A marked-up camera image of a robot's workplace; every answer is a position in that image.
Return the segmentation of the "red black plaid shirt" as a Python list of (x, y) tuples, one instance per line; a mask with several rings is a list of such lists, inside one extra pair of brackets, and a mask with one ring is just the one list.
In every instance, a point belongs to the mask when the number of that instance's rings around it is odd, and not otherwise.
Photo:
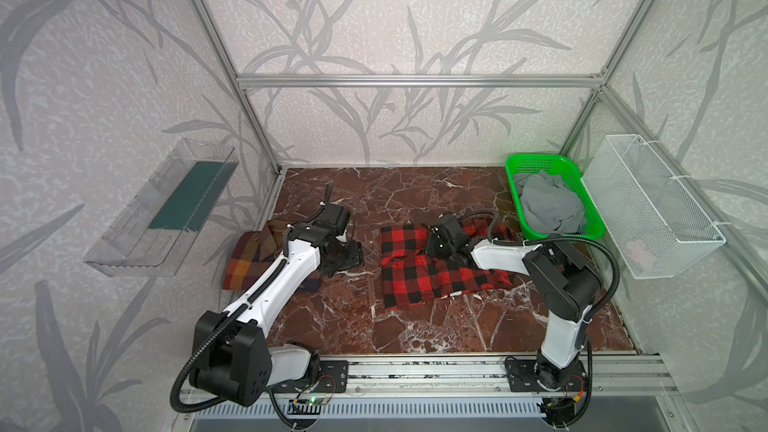
[(510, 272), (481, 270), (429, 256), (427, 238), (425, 225), (392, 225), (380, 230), (385, 308), (405, 308), (449, 296), (514, 287)]

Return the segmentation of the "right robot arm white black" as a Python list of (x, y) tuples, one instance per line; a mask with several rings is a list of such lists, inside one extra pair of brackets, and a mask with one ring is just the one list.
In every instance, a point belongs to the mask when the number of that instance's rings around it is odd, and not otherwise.
[(593, 248), (612, 266), (616, 265), (615, 257), (603, 244), (581, 236), (550, 235), (522, 241), (496, 238), (493, 229), (497, 222), (492, 220), (484, 238), (472, 237), (458, 216), (444, 214), (427, 227), (426, 254), (532, 279), (549, 315), (536, 361), (523, 376), (545, 390), (558, 391), (576, 373), (588, 324), (615, 292), (615, 287), (610, 286), (602, 298), (597, 297), (602, 288), (598, 271), (575, 246)]

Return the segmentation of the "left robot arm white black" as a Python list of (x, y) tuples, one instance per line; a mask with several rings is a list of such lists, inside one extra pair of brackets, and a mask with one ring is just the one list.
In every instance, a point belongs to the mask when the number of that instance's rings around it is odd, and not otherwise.
[(317, 352), (300, 345), (271, 347), (269, 332), (301, 284), (314, 272), (332, 276), (363, 263), (359, 241), (347, 234), (349, 209), (324, 203), (288, 226), (275, 262), (221, 312), (196, 323), (191, 357), (170, 392), (178, 412), (197, 412), (230, 401), (252, 405), (284, 383), (312, 386), (320, 378)]

